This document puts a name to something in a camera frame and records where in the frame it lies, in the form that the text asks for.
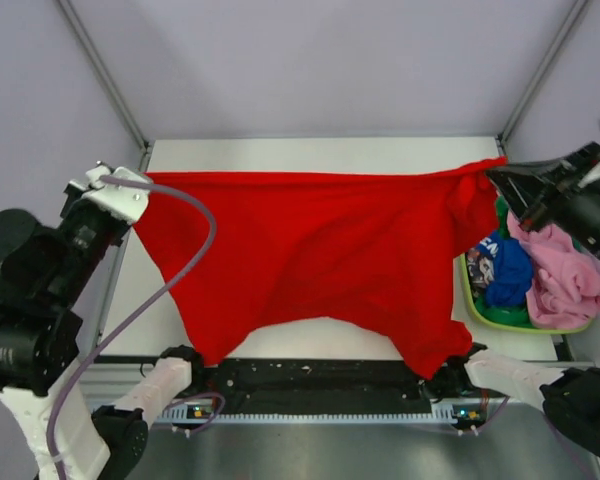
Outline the red t shirt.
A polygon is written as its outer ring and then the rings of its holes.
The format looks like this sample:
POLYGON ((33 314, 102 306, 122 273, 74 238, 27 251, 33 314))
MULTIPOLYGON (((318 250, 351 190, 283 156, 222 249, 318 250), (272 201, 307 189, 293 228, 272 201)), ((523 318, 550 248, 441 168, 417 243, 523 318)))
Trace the red t shirt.
POLYGON ((186 334, 214 365, 253 331, 330 317, 388 337, 431 378, 473 344, 452 317, 454 260, 498 224, 496 157, 421 175, 155 172, 134 229, 186 334))

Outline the pink t shirt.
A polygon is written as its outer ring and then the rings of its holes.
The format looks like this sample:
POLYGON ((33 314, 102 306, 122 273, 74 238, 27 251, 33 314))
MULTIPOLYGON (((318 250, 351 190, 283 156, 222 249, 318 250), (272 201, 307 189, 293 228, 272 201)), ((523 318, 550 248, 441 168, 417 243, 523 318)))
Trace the pink t shirt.
POLYGON ((533 278, 526 304, 535 327, 574 330, 600 313, 600 273, 566 232, 553 224, 525 232, 512 213, 507 215, 507 228, 531 258, 533 278))

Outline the green t shirt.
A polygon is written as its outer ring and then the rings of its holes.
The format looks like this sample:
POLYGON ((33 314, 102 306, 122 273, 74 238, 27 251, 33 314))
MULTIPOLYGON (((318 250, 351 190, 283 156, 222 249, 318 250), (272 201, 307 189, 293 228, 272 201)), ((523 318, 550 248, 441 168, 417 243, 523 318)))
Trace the green t shirt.
POLYGON ((499 227, 464 254, 472 301, 487 322, 513 329, 577 331, 588 319, 573 312, 539 319, 526 304, 526 289, 532 285, 533 262, 517 240, 510 238, 509 208, 499 198, 495 202, 499 227))

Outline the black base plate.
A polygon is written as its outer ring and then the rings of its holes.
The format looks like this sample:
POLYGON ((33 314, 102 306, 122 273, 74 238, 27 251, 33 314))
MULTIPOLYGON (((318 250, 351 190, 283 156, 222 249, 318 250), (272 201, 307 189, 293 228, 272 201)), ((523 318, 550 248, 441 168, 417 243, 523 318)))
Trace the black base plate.
POLYGON ((453 403, 469 417, 496 405, 497 393, 442 368, 428 381, 401 361, 227 359, 194 369, 186 395, 217 392, 228 414, 410 414, 453 403))

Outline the dark patterned t shirt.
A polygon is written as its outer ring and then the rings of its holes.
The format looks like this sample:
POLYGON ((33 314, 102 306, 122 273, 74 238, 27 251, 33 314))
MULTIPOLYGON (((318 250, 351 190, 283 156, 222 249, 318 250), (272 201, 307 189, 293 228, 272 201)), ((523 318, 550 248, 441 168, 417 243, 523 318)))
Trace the dark patterned t shirt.
POLYGON ((478 299, 486 293, 487 287, 494 281, 493 259, 481 250, 471 248, 465 254, 465 260, 471 294, 474 299, 478 299))

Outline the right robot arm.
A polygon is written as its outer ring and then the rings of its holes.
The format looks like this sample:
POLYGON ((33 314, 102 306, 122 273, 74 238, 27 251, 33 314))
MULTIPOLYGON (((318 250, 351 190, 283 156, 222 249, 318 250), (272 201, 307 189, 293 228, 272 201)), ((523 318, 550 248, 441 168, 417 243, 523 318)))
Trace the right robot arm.
MULTIPOLYGON (((553 160, 491 167, 486 176, 524 231, 555 224, 600 261, 600 144, 553 160)), ((476 345, 446 374, 458 395, 486 388, 536 408, 600 458, 600 368, 541 367, 476 345)))

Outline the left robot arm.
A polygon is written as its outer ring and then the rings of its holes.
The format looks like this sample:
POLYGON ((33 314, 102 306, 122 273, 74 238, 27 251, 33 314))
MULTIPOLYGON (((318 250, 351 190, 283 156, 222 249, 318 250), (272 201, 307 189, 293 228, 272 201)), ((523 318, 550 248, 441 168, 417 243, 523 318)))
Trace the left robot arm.
POLYGON ((73 307, 109 247, 119 245, 159 186, 107 176, 70 184, 61 223, 0 211, 0 401, 18 422, 42 479, 123 479, 155 420, 177 396, 206 387, 201 356, 171 347, 127 395, 90 410, 78 381, 89 366, 73 307))

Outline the lime green plastic basket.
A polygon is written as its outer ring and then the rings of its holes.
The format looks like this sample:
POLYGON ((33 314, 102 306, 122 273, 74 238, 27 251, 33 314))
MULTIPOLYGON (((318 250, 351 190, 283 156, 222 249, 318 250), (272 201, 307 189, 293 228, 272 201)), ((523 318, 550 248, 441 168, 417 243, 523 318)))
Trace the lime green plastic basket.
POLYGON ((503 308, 489 307, 485 303, 484 296, 474 299, 470 290, 465 254, 459 257, 457 263, 460 271, 461 290, 467 303, 469 314, 476 321, 491 328, 520 334, 566 335, 585 331, 594 320, 593 317, 590 317, 584 324, 573 328, 537 328, 530 321, 525 305, 503 308))

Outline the blue t shirt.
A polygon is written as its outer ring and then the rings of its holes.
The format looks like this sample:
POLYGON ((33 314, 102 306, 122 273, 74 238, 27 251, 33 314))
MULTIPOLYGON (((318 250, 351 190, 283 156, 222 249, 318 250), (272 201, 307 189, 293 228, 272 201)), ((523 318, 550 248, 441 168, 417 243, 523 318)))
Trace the blue t shirt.
POLYGON ((514 238, 504 238, 497 230, 482 239, 477 250, 491 261, 493 279, 486 285, 485 303, 489 307, 518 307, 526 300, 533 278, 527 252, 514 238))

